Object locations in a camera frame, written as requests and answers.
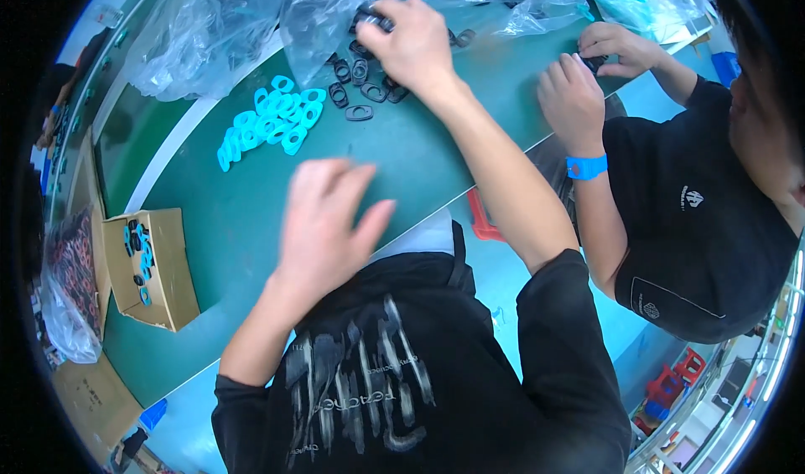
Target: cardboard box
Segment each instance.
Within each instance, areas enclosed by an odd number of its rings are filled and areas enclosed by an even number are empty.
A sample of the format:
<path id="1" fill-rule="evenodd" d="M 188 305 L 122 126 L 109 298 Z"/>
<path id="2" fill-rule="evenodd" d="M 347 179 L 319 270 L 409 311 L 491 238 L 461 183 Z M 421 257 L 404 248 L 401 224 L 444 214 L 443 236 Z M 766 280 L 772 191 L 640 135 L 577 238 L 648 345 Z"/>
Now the cardboard box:
<path id="1" fill-rule="evenodd" d="M 143 408 L 117 376 L 106 354 L 95 364 L 70 360 L 52 377 L 56 395 L 89 453 L 101 465 L 137 422 Z"/>
<path id="2" fill-rule="evenodd" d="M 123 235 L 132 220 L 143 225 L 143 233 L 147 235 L 143 237 L 142 250 L 132 249 L 133 255 L 129 256 Z M 181 209 L 141 210 L 123 214 L 103 221 L 101 229 L 112 291 L 117 309 L 124 316 L 177 332 L 199 315 L 196 291 L 184 252 Z M 150 278 L 141 269 L 145 240 L 153 253 Z M 141 287 L 135 282 L 136 275 L 146 278 Z M 146 305 L 143 301 L 143 290 L 147 291 L 151 304 Z"/>

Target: light blue floor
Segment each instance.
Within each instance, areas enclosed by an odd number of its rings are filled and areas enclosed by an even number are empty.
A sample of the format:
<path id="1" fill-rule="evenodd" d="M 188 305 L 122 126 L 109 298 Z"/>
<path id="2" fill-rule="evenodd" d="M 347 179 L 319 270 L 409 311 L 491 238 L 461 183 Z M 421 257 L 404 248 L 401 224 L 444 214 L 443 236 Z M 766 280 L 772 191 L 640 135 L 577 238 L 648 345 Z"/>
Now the light blue floor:
<path id="1" fill-rule="evenodd" d="M 700 57 L 693 47 L 686 47 L 677 54 L 677 58 L 702 76 L 717 80 L 706 45 L 699 47 L 699 53 Z M 649 74 L 629 83 L 618 95 L 630 116 L 663 122 L 683 110 L 662 92 Z M 522 377 L 517 348 L 515 298 L 529 274 L 506 244 L 479 241 L 474 237 L 465 197 L 451 204 L 450 211 L 465 228 L 467 262 L 475 272 L 478 299 L 494 314 L 498 323 L 495 336 Z M 627 409 L 633 409 L 636 402 L 642 399 L 646 382 L 652 378 L 650 375 L 659 373 L 663 362 L 670 363 L 675 359 L 685 343 L 617 305 L 595 288 L 593 294 L 604 342 L 618 374 L 624 404 Z M 213 388 L 217 372 L 218 364 L 215 363 L 170 394 L 165 416 L 146 441 L 148 448 L 172 469 L 185 474 L 195 474 L 199 470 L 210 474 L 226 472 L 210 425 L 210 414 L 216 404 Z"/>

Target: finger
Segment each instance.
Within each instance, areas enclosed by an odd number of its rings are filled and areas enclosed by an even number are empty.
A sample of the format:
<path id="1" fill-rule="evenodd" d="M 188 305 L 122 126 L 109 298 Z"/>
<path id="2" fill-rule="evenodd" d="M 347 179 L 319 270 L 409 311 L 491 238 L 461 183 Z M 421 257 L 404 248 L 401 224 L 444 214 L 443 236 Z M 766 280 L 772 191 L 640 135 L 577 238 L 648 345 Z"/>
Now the finger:
<path id="1" fill-rule="evenodd" d="M 598 68 L 596 76 L 634 77 L 634 69 L 620 64 L 604 64 Z"/>
<path id="2" fill-rule="evenodd" d="M 374 165 L 361 165 L 346 172 L 338 179 L 332 189 L 327 204 L 331 210 L 345 217 L 346 224 L 352 228 L 358 205 L 374 177 Z"/>
<path id="3" fill-rule="evenodd" d="M 595 44 L 587 46 L 579 52 L 579 55 L 581 55 L 581 57 L 585 57 L 586 59 L 600 57 L 602 55 L 620 55 L 620 53 L 618 53 L 619 50 L 620 43 L 617 40 L 606 39 L 604 41 L 599 41 Z"/>
<path id="4" fill-rule="evenodd" d="M 391 18 L 391 21 L 394 23 L 399 22 L 408 15 L 410 6 L 408 1 L 400 0 L 378 0 L 372 5 L 377 13 L 380 13 L 386 18 Z"/>
<path id="5" fill-rule="evenodd" d="M 288 203 L 297 204 L 305 200 L 314 200 L 318 203 L 330 192 L 336 179 L 347 170 L 349 170 L 347 158 L 313 159 L 303 162 L 296 168 L 291 178 Z"/>
<path id="6" fill-rule="evenodd" d="M 573 83 L 576 81 L 582 81 L 584 76 L 581 74 L 579 70 L 578 63 L 567 53 L 562 53 L 558 56 L 558 62 L 562 66 L 562 71 L 564 72 L 564 76 L 568 78 L 568 81 Z"/>
<path id="7" fill-rule="evenodd" d="M 355 39 L 379 60 L 389 52 L 391 35 L 373 23 L 358 22 L 355 26 Z"/>
<path id="8" fill-rule="evenodd" d="M 598 86 L 598 81 L 596 81 L 595 75 L 592 73 L 589 67 L 584 65 L 584 62 L 579 57 L 578 53 L 573 53 L 573 64 L 576 66 L 580 77 L 583 79 L 587 85 L 590 87 Z"/>
<path id="9" fill-rule="evenodd" d="M 607 22 L 595 22 L 581 32 L 579 36 L 579 49 L 610 39 L 613 36 L 613 26 Z"/>
<path id="10" fill-rule="evenodd" d="M 551 84 L 556 90 L 568 85 L 568 78 L 564 75 L 564 70 L 559 62 L 552 62 L 548 66 L 548 76 L 551 77 Z"/>
<path id="11" fill-rule="evenodd" d="M 389 226 L 389 220 L 395 213 L 396 206 L 395 200 L 382 199 L 363 214 L 352 236 L 354 249 L 361 259 L 367 261 L 374 252 L 377 242 Z"/>

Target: worker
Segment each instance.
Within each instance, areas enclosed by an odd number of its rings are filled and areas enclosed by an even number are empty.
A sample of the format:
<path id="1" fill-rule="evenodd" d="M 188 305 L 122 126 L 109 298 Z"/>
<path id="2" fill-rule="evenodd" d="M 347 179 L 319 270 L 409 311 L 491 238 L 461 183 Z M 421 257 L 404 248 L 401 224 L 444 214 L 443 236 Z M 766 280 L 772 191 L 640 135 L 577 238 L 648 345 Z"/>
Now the worker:
<path id="1" fill-rule="evenodd" d="M 277 267 L 221 356 L 213 431 L 227 469 L 622 474 L 632 433 L 568 214 L 456 75 L 444 18 L 420 0 L 375 8 L 394 31 L 360 23 L 357 40 L 450 131 L 533 275 L 517 298 L 522 384 L 474 297 L 460 226 L 447 219 L 448 251 L 364 267 L 395 202 L 353 229 L 374 167 L 308 161 Z"/>
<path id="2" fill-rule="evenodd" d="M 791 18 L 800 28 L 795 1 L 750 3 L 775 18 L 766 24 Z M 651 71 L 686 108 L 667 122 L 605 122 L 595 80 L 558 85 L 561 62 L 541 76 L 538 90 L 545 117 L 567 148 L 593 282 L 670 334 L 705 344 L 739 336 L 768 316 L 805 224 L 796 125 L 802 104 L 784 90 L 793 73 L 775 66 L 737 0 L 716 3 L 742 67 L 731 89 L 697 76 L 622 26 L 594 23 L 581 33 L 581 57 L 618 56 L 598 69 L 599 77 Z M 784 31 L 776 39 L 801 76 L 803 37 Z"/>

